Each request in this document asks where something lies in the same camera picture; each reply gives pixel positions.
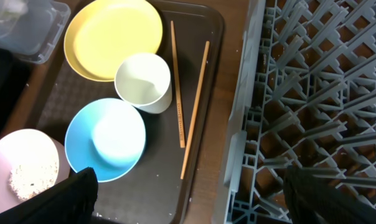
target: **wooden countertop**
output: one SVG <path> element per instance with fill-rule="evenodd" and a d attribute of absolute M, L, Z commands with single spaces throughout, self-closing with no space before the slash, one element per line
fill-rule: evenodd
<path fill-rule="evenodd" d="M 72 16 L 91 0 L 57 0 L 65 2 Z M 185 223 L 210 223 L 213 213 L 217 183 L 224 149 L 228 117 L 231 112 L 235 86 L 238 78 L 242 49 L 242 34 L 247 14 L 247 0 L 186 0 L 184 2 L 203 4 L 218 10 L 225 21 L 225 32 L 220 52 L 219 69 L 215 76 L 212 96 L 205 121 L 204 133 L 197 158 L 197 170 L 191 190 Z M 22 93 L 15 110 L 10 115 L 1 136 L 25 127 L 28 116 L 46 79 L 55 78 L 63 62 L 62 44 L 58 44 L 48 62 L 36 65 Z"/>

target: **yellow bowl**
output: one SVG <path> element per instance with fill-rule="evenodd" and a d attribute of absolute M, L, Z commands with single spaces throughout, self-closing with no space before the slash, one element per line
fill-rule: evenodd
<path fill-rule="evenodd" d="M 127 57 L 156 53 L 162 20 L 145 0 L 97 0 L 71 21 L 63 43 L 69 65 L 82 77 L 112 82 Z"/>

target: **wooden chopstick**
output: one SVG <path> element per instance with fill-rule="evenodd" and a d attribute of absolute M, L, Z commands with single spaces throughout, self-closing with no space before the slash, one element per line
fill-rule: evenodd
<path fill-rule="evenodd" d="M 189 156 L 189 151 L 190 151 L 190 145 L 192 143 L 192 136 L 194 135 L 196 114 L 198 112 L 200 92 L 202 91 L 203 77 L 205 76 L 205 68 L 206 68 L 206 63 L 207 63 L 207 55 L 209 53 L 209 45 L 210 45 L 210 42 L 207 41 L 206 42 L 206 46 L 205 46 L 205 53 L 203 54 L 202 67 L 200 68 L 198 88 L 196 89 L 194 110 L 192 112 L 192 117 L 190 119 L 190 126 L 189 126 L 189 133 L 188 133 L 188 139 L 187 139 L 186 153 L 184 155 L 184 163 L 182 164 L 181 179 L 184 178 L 184 175 L 185 175 L 185 172 L 186 172 L 187 161 L 188 161 L 188 156 Z"/>
<path fill-rule="evenodd" d="M 174 83 L 176 86 L 176 102 L 177 102 L 177 117 L 178 117 L 178 131 L 180 135 L 180 147 L 186 146 L 186 134 L 184 131 L 184 117 L 182 115 L 182 101 L 180 89 L 180 77 L 178 74 L 178 60 L 176 47 L 176 34 L 174 32 L 174 22 L 171 21 L 171 45 L 173 52 L 173 67 L 174 67 Z"/>

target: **dish rack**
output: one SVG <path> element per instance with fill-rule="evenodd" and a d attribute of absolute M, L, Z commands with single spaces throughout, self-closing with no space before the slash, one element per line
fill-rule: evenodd
<path fill-rule="evenodd" d="M 376 0 L 250 0 L 226 137 L 213 223 L 291 223 L 290 165 L 376 209 Z"/>

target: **brown tray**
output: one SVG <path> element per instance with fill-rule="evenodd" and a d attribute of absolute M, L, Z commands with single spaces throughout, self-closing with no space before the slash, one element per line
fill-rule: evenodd
<path fill-rule="evenodd" d="M 151 4 L 159 11 L 164 26 L 163 40 L 157 54 L 167 62 L 171 72 L 171 20 L 176 27 L 186 133 L 189 130 L 205 42 L 210 41 L 186 176 L 184 180 L 180 179 L 185 149 L 179 147 L 176 102 L 173 98 L 171 106 L 162 114 L 140 111 L 148 135 L 146 150 L 134 169 L 124 177 L 99 184 L 93 222 L 108 220 L 125 224 L 164 224 L 184 221 L 207 104 L 217 69 L 223 19 L 216 10 L 206 6 L 166 1 L 151 1 Z M 45 79 L 25 127 L 37 128 L 63 142 L 75 114 L 88 103 L 107 97 L 117 98 L 113 83 L 86 80 L 76 74 L 63 58 L 59 73 Z"/>

